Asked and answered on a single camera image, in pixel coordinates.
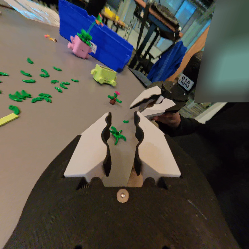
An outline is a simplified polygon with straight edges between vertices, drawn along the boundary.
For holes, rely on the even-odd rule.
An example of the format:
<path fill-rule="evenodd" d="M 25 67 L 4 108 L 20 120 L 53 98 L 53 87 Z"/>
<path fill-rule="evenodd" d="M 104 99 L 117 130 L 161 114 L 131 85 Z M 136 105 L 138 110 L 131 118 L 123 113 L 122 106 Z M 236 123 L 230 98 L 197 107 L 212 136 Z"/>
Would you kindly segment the wooden beam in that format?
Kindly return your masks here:
<path fill-rule="evenodd" d="M 178 68 L 178 70 L 176 70 L 176 72 L 172 76 L 166 79 L 167 81 L 174 81 L 179 76 L 179 74 L 183 72 L 191 57 L 195 53 L 201 51 L 204 48 L 209 28 L 210 25 L 205 29 L 205 31 L 200 35 L 200 37 L 196 40 L 196 42 L 185 53 L 185 56 L 182 60 L 180 67 Z"/>

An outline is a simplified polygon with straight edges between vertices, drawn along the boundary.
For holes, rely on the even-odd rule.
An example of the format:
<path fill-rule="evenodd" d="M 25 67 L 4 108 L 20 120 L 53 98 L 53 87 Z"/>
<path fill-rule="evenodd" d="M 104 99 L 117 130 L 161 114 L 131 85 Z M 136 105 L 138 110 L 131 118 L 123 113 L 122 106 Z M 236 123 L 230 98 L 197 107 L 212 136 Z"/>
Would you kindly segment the blue bag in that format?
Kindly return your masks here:
<path fill-rule="evenodd" d="M 183 45 L 182 40 L 171 45 L 152 66 L 147 79 L 152 83 L 168 79 L 180 67 L 186 51 L 187 47 Z"/>

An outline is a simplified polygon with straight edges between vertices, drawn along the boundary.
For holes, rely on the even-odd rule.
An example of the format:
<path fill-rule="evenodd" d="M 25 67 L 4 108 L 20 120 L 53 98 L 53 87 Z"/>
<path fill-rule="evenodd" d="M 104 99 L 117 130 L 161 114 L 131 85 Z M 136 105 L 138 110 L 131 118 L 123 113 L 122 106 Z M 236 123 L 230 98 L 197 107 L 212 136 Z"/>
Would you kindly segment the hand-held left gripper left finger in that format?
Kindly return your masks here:
<path fill-rule="evenodd" d="M 80 135 L 64 177 L 84 177 L 90 182 L 94 177 L 109 176 L 112 162 L 107 141 L 111 123 L 112 114 L 105 113 Z"/>

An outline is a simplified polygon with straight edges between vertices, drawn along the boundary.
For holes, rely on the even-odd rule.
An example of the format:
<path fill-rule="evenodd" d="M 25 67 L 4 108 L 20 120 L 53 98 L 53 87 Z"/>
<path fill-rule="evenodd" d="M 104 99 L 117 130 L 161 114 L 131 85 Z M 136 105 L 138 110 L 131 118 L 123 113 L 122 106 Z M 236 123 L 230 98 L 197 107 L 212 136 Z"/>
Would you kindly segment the small potted toy flower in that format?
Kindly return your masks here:
<path fill-rule="evenodd" d="M 108 98 L 110 99 L 109 103 L 112 105 L 114 105 L 116 102 L 122 103 L 122 101 L 117 98 L 119 95 L 120 95 L 120 92 L 118 91 L 115 91 L 113 96 L 108 95 Z"/>

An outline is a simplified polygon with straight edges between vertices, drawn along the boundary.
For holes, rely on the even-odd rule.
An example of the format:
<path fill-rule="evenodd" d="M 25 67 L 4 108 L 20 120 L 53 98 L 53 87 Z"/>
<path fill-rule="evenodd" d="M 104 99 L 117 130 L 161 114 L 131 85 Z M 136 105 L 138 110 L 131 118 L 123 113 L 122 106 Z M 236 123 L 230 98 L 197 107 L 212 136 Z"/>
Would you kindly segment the group of green leaf pieces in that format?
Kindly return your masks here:
<path fill-rule="evenodd" d="M 46 101 L 52 103 L 53 96 L 50 94 L 52 89 L 58 93 L 63 93 L 72 82 L 79 83 L 76 77 L 66 81 L 62 78 L 65 70 L 55 66 L 39 66 L 31 58 L 26 59 L 26 63 L 22 66 L 15 67 L 14 71 L 5 71 L 1 68 L 1 77 L 7 77 L 8 81 L 1 80 L 1 95 L 8 97 L 1 103 L 1 111 L 4 107 L 8 107 L 11 111 L 12 119 L 20 116 L 20 103 L 30 100 L 31 103 Z"/>

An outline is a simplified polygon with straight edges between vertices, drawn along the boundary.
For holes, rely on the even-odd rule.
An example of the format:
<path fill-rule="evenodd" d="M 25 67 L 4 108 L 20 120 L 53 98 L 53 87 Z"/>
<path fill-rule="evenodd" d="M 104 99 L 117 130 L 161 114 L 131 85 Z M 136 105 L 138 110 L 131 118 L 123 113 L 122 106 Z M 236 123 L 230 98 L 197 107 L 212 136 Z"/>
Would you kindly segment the blue plastic bin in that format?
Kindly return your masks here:
<path fill-rule="evenodd" d="M 87 31 L 95 21 L 86 10 L 65 0 L 58 1 L 58 10 L 60 35 L 68 41 L 82 29 Z M 105 24 L 95 24 L 90 35 L 92 43 L 97 46 L 96 52 L 90 55 L 117 73 L 122 72 L 131 58 L 133 46 Z"/>

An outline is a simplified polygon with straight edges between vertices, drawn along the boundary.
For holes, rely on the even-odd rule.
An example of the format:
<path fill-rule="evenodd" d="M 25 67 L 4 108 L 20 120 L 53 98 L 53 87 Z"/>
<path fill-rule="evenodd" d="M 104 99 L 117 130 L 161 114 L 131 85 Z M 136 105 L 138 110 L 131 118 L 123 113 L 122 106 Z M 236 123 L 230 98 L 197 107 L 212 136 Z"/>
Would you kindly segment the green spiky plant stem piece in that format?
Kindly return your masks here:
<path fill-rule="evenodd" d="M 126 141 L 126 137 L 122 135 L 122 130 L 118 131 L 114 126 L 111 126 L 110 128 L 110 133 L 116 139 L 114 145 L 117 145 L 119 139 L 123 139 L 124 141 Z"/>

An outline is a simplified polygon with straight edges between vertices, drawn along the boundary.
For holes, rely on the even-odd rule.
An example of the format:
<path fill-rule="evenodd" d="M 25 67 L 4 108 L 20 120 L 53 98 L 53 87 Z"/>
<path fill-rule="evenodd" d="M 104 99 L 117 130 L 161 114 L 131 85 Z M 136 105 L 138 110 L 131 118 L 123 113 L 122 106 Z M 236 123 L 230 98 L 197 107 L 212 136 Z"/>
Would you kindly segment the person's black jacket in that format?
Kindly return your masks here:
<path fill-rule="evenodd" d="M 227 103 L 210 120 L 212 136 L 174 138 L 197 163 L 212 187 L 225 220 L 241 248 L 248 248 L 249 104 Z"/>

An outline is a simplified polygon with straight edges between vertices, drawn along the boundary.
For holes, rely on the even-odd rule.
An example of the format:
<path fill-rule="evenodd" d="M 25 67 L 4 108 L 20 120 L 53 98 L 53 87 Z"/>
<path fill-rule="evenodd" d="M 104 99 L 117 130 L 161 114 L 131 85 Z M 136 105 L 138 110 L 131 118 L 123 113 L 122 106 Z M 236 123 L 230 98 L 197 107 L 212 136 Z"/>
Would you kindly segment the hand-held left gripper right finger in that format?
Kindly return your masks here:
<path fill-rule="evenodd" d="M 181 172 L 167 143 L 165 134 L 140 112 L 134 112 L 135 137 L 138 140 L 134 157 L 134 169 L 143 182 L 162 177 L 179 178 Z"/>

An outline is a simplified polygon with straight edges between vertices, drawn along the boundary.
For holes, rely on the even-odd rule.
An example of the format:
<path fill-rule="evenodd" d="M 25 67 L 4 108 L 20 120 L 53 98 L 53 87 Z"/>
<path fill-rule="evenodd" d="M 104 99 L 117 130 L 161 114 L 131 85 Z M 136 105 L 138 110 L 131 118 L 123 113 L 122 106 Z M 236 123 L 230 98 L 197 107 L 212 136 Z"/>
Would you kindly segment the open instruction booklet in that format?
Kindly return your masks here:
<path fill-rule="evenodd" d="M 10 7 L 24 17 L 53 27 L 60 26 L 60 18 L 55 4 L 46 4 L 45 1 L 30 0 L 1 0 L 0 4 Z"/>

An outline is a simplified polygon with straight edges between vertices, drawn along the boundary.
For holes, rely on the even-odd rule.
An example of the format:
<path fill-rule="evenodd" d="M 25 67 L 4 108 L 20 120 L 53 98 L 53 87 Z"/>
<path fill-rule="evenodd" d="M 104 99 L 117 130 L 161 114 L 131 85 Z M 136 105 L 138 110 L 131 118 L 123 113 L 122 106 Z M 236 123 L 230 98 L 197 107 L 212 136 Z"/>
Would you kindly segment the black-legged desk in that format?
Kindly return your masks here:
<path fill-rule="evenodd" d="M 134 1 L 135 12 L 140 21 L 140 30 L 136 43 L 136 52 L 129 64 L 129 69 L 138 70 L 139 66 L 145 65 L 151 47 L 158 36 L 172 42 L 171 46 L 162 52 L 172 49 L 182 38 L 181 28 L 176 17 L 163 5 L 155 1 Z"/>

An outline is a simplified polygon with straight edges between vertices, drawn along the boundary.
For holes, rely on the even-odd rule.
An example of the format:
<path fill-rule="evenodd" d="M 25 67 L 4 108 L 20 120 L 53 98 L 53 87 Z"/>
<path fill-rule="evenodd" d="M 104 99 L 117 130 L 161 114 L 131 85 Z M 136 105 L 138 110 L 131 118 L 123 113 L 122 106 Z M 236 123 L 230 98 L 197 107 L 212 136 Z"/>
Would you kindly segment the lime green toy flower pot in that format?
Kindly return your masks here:
<path fill-rule="evenodd" d="M 91 74 L 93 75 L 94 80 L 100 84 L 105 83 L 113 87 L 117 84 L 117 72 L 108 67 L 96 64 L 95 68 L 91 70 Z"/>

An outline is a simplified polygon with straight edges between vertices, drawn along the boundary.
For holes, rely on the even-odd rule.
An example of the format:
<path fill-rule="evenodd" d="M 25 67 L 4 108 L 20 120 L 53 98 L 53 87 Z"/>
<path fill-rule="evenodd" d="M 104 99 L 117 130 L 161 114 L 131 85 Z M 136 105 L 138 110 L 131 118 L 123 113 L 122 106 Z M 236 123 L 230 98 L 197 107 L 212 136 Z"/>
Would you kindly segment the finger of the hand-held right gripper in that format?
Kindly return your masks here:
<path fill-rule="evenodd" d="M 170 99 L 161 99 L 160 103 L 157 100 L 148 101 L 148 103 L 139 106 L 139 112 L 148 120 L 152 120 L 156 116 L 162 115 L 166 110 L 174 107 L 176 104 Z"/>
<path fill-rule="evenodd" d="M 161 93 L 161 88 L 159 86 L 147 88 L 135 98 L 129 108 L 133 109 L 143 103 L 147 103 L 149 100 L 157 100 Z"/>

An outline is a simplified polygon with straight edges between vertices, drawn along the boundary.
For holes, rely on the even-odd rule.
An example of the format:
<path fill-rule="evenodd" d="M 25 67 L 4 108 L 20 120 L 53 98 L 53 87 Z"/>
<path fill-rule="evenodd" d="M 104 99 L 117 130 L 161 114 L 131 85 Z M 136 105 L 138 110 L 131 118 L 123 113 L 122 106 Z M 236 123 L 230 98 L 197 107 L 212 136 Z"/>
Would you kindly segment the yellow flat brick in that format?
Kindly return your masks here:
<path fill-rule="evenodd" d="M 2 118 L 0 118 L 0 126 L 3 126 L 3 125 L 5 125 L 5 124 L 17 119 L 17 118 L 19 118 L 19 116 L 17 114 L 14 114 L 14 113 L 11 113 L 5 117 L 2 117 Z"/>

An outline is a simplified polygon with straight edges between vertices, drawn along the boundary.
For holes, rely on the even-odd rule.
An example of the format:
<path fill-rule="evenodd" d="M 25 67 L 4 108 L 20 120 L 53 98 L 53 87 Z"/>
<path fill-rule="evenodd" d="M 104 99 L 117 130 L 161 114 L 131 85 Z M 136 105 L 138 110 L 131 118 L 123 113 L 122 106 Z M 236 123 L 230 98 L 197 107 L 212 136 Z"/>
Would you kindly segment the person's right forearm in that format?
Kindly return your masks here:
<path fill-rule="evenodd" d="M 170 137 L 190 135 L 193 133 L 201 134 L 203 136 L 212 136 L 217 132 L 217 129 L 210 123 L 199 123 L 192 118 L 186 118 L 181 116 L 181 122 L 178 127 L 170 127 L 161 122 L 157 122 L 158 128 L 164 132 L 164 134 Z"/>

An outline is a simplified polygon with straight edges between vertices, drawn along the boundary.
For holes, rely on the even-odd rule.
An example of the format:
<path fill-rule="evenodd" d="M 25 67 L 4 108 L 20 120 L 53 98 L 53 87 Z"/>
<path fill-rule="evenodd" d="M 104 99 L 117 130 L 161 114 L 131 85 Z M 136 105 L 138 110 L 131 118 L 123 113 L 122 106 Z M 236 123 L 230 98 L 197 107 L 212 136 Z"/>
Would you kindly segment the pink toy flower pot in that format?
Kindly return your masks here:
<path fill-rule="evenodd" d="M 88 59 L 91 52 L 94 54 L 96 53 L 97 45 L 92 43 L 92 36 L 90 35 L 90 31 L 95 25 L 101 25 L 103 27 L 101 14 L 98 14 L 95 21 L 92 22 L 87 31 L 81 29 L 80 33 L 77 33 L 77 35 L 70 36 L 70 42 L 68 43 L 67 47 L 70 48 L 73 54 L 77 57 Z"/>

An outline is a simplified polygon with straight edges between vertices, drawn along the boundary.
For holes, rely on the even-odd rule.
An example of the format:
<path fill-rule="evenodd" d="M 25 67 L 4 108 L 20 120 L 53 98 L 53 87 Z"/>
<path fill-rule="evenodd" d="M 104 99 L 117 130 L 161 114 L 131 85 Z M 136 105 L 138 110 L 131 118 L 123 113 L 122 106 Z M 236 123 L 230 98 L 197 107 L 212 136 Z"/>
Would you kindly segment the person's right hand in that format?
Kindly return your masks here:
<path fill-rule="evenodd" d="M 153 120 L 156 122 L 161 122 L 163 124 L 166 124 L 170 127 L 178 127 L 181 122 L 181 116 L 178 112 L 176 113 L 166 112 L 160 116 L 155 116 Z"/>

